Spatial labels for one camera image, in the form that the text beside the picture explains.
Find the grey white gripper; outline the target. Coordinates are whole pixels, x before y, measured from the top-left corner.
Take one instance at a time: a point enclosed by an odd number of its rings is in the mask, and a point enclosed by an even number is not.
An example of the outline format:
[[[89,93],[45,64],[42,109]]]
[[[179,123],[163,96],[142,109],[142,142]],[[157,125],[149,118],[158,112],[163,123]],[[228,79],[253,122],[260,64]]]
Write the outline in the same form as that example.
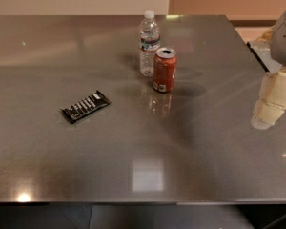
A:
[[[271,39],[271,57],[286,65],[286,11],[277,19]],[[286,112],[286,66],[263,77],[259,99],[253,110],[251,124],[258,130],[267,130]]]

